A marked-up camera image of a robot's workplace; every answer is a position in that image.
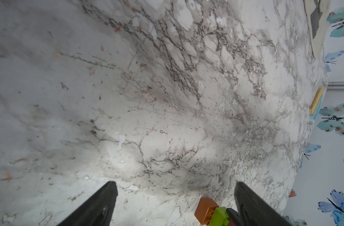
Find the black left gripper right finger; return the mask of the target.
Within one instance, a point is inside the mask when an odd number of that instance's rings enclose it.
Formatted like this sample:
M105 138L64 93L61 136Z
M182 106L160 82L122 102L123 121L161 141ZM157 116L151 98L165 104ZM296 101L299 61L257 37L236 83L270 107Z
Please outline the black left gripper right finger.
M245 183L237 182L235 201L242 226L290 226L291 224Z

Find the green lego brick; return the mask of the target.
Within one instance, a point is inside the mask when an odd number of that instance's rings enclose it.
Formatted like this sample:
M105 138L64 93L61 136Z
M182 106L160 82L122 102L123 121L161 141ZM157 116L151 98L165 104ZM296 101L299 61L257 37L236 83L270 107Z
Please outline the green lego brick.
M209 226L229 226L229 215L226 207L217 207L214 209L214 214L210 219Z

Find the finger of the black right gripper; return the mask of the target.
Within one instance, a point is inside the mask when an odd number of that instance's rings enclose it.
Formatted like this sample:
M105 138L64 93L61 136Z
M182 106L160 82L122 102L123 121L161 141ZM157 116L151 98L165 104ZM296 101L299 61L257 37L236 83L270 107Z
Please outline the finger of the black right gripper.
M239 213L233 210L232 208L227 208L226 212L230 219L235 223L236 226L242 226Z

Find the orange lego brick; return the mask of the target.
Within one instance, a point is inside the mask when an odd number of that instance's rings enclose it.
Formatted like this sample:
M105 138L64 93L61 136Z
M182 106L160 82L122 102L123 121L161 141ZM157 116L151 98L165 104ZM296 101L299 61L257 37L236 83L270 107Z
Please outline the orange lego brick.
M202 226L208 226L216 208L219 205L211 198L201 198L194 216Z

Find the pink lego brick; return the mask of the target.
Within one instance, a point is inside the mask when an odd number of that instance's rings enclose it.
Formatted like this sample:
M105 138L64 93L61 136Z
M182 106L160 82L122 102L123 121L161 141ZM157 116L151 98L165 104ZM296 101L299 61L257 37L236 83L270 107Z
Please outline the pink lego brick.
M232 219L228 219L229 220L229 226L236 226L235 223L232 221Z

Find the blue hand brush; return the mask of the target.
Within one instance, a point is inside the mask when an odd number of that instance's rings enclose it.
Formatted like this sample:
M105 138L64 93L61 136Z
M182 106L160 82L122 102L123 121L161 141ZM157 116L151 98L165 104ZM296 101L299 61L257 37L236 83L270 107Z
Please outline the blue hand brush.
M324 99L325 92L326 92L326 88L324 88L324 87L321 87L317 90L316 95L313 99L313 102L309 108L311 120L317 119L321 104L322 104L323 99Z

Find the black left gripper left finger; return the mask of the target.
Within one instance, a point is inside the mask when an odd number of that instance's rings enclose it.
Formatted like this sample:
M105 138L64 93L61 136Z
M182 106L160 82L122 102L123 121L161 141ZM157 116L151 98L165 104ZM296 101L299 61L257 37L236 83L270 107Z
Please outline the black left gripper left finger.
M116 182L105 183L58 226L109 226L117 196Z

